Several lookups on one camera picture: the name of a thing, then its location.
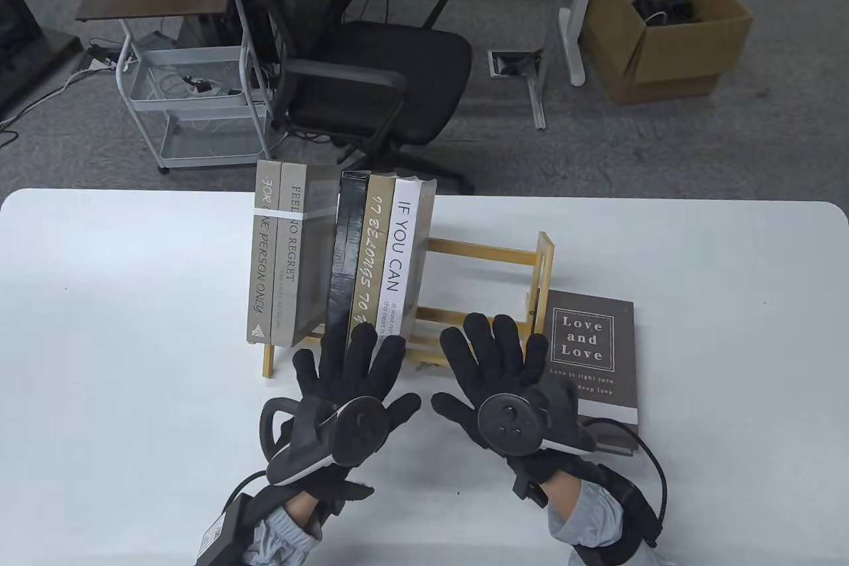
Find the person's left hand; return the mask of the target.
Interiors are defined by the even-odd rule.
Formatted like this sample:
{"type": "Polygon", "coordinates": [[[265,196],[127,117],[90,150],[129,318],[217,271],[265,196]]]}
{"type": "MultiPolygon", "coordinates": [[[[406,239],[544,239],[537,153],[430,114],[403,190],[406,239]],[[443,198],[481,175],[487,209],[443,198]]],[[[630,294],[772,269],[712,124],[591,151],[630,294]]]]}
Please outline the person's left hand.
{"type": "Polygon", "coordinates": [[[305,348],[294,354],[301,399],[268,399],[259,421],[267,493],[289,515],[305,516],[321,506],[334,510],[372,494],[371,487],[350,482],[350,472],[384,447],[422,404],[416,393],[385,404],[405,354],[402,336],[379,341],[369,323],[356,326],[351,336],[327,332],[320,360],[305,348]]]}

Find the person's right hand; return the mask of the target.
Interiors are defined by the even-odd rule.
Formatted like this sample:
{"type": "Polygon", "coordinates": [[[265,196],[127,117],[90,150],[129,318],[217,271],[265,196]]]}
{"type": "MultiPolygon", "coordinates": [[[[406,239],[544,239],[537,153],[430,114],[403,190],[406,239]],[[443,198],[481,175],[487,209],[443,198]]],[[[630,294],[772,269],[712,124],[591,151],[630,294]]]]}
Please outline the person's right hand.
{"type": "MultiPolygon", "coordinates": [[[[433,394],[430,404],[438,415],[461,427],[476,445],[490,451],[478,426],[480,406],[495,394],[519,394],[536,384],[543,374],[548,339],[534,334],[522,344],[517,324],[509,315],[488,320],[483,314],[470,313],[461,328],[451,326],[440,333],[440,347],[469,402],[439,392],[433,394]]],[[[553,450],[523,458],[503,453],[499,456],[518,477],[539,485],[549,506],[558,509],[561,517],[569,517],[576,509],[584,483],[567,471],[576,468],[574,458],[553,450]]]]}

